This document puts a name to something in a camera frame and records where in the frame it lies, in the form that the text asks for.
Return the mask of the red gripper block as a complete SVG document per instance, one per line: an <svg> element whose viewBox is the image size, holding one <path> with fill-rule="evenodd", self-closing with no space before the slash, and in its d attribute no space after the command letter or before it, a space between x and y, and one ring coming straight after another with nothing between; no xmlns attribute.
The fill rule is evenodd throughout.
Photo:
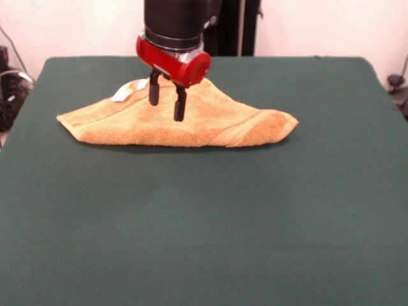
<svg viewBox="0 0 408 306"><path fill-rule="evenodd" d="M152 72L149 76L149 102L156 106L159 103L159 76L175 82L177 100L174 108L174 121L184 120L186 108L186 89L200 83L207 75L211 58L204 51L201 42L198 47L188 51L169 51L151 43L145 33L140 33L136 41L137 56Z"/></svg>

